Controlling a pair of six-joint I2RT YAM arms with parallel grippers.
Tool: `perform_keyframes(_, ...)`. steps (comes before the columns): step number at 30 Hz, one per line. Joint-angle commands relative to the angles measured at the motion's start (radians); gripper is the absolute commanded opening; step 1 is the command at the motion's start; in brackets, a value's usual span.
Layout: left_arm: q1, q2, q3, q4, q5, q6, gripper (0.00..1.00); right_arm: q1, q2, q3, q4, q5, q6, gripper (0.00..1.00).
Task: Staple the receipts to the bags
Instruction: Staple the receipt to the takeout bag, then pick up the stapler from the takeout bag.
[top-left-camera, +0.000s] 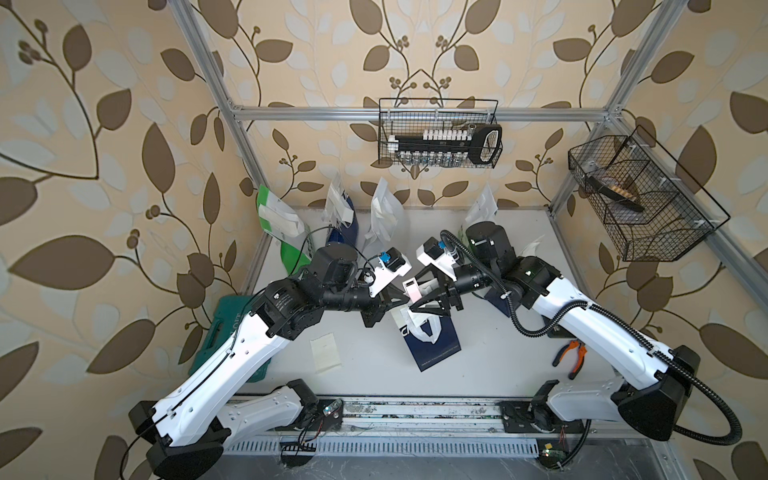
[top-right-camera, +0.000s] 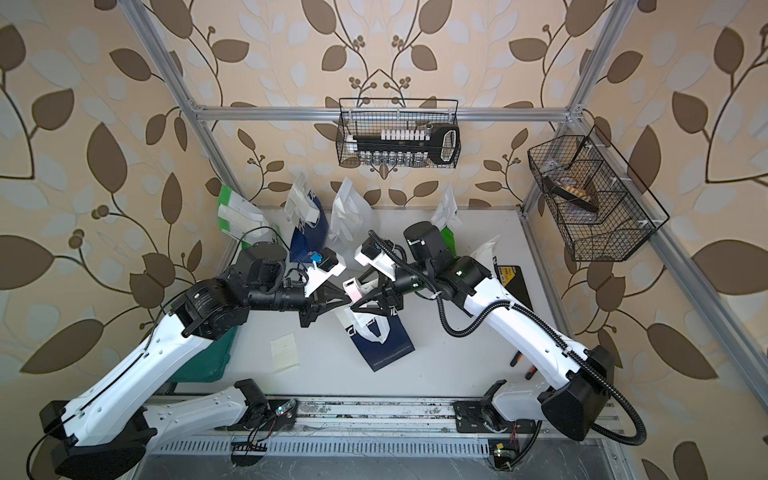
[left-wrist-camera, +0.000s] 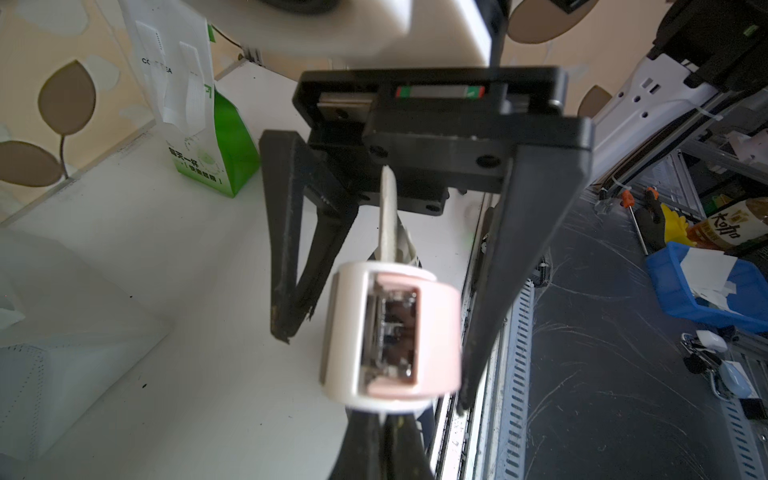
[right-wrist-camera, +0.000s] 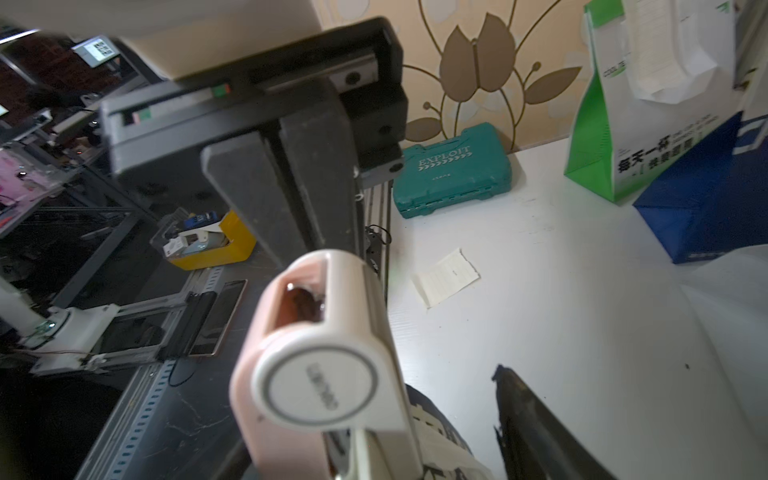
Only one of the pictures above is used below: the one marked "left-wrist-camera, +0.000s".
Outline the pink stapler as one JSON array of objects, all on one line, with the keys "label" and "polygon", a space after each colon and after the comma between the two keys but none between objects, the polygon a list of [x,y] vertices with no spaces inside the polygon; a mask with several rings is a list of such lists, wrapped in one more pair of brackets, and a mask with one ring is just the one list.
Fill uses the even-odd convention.
[{"label": "pink stapler", "polygon": [[334,274],[320,383],[345,407],[418,413],[461,385],[461,294],[424,269],[351,262]]}]

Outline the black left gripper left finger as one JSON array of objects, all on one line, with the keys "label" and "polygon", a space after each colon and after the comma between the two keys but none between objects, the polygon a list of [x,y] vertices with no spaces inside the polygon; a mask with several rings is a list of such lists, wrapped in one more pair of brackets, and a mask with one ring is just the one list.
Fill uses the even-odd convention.
[{"label": "black left gripper left finger", "polygon": [[379,480],[382,427],[375,413],[350,410],[339,454],[329,475],[331,480]]}]

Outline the white paper bag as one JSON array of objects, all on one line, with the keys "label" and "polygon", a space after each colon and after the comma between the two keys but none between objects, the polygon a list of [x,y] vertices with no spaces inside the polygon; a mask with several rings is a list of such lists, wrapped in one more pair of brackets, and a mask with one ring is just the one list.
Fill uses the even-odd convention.
[{"label": "white paper bag", "polygon": [[1,232],[1,452],[41,457],[169,331],[60,243]]}]

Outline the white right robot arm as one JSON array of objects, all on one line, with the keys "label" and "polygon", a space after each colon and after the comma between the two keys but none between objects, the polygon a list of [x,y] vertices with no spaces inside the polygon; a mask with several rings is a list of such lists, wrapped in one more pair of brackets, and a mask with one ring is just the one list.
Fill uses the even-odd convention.
[{"label": "white right robot arm", "polygon": [[308,140],[260,139],[271,247],[271,332],[289,341],[314,312],[361,205],[389,166],[406,211],[437,215],[450,189],[500,204],[480,270],[460,398],[476,393],[506,311],[587,171],[619,160],[719,93],[767,83],[763,1],[680,1],[629,84],[594,121],[567,117],[554,67],[365,69],[305,73],[294,104]]}]

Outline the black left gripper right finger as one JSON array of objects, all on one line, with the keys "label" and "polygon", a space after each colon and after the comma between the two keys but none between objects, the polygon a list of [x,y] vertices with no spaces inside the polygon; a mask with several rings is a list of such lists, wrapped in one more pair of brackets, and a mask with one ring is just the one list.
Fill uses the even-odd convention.
[{"label": "black left gripper right finger", "polygon": [[434,480],[413,414],[389,415],[384,424],[384,478]]}]

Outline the small green paper bag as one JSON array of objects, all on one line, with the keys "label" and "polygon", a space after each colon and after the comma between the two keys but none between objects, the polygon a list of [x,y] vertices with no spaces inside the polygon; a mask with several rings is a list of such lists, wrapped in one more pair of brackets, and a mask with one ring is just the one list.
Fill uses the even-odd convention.
[{"label": "small green paper bag", "polygon": [[177,171],[235,197],[260,156],[237,107],[216,88],[206,19],[182,1],[119,6]]}]

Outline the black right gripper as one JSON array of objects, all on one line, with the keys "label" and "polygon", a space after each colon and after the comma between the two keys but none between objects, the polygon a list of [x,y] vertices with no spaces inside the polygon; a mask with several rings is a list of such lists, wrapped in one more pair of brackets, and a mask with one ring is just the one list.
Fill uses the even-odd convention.
[{"label": "black right gripper", "polygon": [[[304,73],[293,104],[310,146],[294,131],[259,141],[271,334],[288,343],[312,317],[357,201],[379,201],[383,166],[414,213],[440,214],[451,189],[501,192],[464,339],[458,405],[469,410],[504,318],[591,175],[593,125],[565,114],[566,90],[557,67]],[[299,270],[306,199],[317,222]]]}]

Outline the dark navy small bag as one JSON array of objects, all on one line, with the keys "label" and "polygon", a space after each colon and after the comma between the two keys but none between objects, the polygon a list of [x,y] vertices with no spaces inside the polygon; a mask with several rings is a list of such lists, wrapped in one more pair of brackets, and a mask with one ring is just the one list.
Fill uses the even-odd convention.
[{"label": "dark navy small bag", "polygon": [[396,176],[389,166],[383,166],[380,178],[379,242],[374,259],[421,267],[410,234],[399,218],[397,201]]}]

